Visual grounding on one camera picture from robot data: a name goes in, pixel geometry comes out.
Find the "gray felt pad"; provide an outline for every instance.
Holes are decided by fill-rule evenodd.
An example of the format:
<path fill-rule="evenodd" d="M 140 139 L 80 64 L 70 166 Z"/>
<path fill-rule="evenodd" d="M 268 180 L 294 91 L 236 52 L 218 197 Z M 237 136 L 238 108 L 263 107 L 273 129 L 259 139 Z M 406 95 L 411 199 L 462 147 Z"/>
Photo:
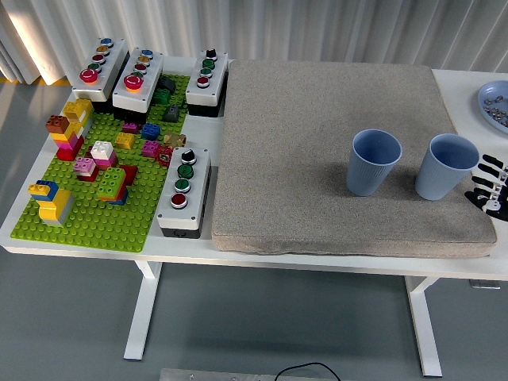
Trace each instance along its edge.
<path fill-rule="evenodd" d="M 372 196 L 356 197 L 345 185 L 351 142 L 372 128 L 403 154 Z M 485 256 L 495 231 L 464 197 L 469 178 L 437 202 L 414 190 L 445 132 L 455 130 L 428 67 L 234 61 L 213 241 L 261 254 Z"/>

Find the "blue plastic cup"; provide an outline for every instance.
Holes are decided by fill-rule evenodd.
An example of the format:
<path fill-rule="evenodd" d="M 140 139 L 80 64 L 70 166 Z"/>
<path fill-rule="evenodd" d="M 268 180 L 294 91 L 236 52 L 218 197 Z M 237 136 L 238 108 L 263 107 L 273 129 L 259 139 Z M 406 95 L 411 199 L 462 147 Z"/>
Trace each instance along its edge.
<path fill-rule="evenodd" d="M 414 187 L 427 200 L 441 200 L 478 162 L 478 149 L 465 137 L 453 133 L 437 135 L 430 141 Z"/>
<path fill-rule="evenodd" d="M 355 135 L 349 155 L 346 185 L 357 196 L 370 196 L 402 156 L 397 138 L 380 129 Z"/>

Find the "plate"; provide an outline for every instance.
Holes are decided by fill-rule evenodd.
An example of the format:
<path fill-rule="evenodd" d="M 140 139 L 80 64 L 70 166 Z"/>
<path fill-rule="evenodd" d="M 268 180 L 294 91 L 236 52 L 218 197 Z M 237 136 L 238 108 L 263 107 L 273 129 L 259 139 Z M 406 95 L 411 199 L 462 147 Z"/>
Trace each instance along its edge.
<path fill-rule="evenodd" d="M 486 83 L 479 89 L 480 112 L 499 131 L 508 133 L 508 81 Z"/>

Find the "green push button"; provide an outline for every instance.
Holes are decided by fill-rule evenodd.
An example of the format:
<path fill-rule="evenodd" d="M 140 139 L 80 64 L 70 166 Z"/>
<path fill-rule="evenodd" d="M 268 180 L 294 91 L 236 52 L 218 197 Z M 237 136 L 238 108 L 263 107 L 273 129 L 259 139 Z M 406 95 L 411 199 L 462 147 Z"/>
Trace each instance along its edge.
<path fill-rule="evenodd" d="M 187 179 L 179 179 L 175 183 L 175 191 L 178 193 L 187 193 L 191 189 L 191 183 Z"/>
<path fill-rule="evenodd" d="M 182 164 L 176 171 L 178 172 L 178 177 L 181 179 L 190 179 L 194 176 L 194 169 L 192 169 L 191 165 Z"/>

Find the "white curtain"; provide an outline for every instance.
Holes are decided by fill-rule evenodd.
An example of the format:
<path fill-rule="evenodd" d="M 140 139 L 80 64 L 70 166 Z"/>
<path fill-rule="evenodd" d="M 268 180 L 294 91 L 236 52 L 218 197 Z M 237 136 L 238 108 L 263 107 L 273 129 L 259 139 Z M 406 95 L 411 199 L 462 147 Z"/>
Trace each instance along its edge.
<path fill-rule="evenodd" d="M 76 73 L 98 37 L 129 49 L 239 60 L 508 69 L 508 0 L 1 0 L 0 68 L 47 84 Z"/>

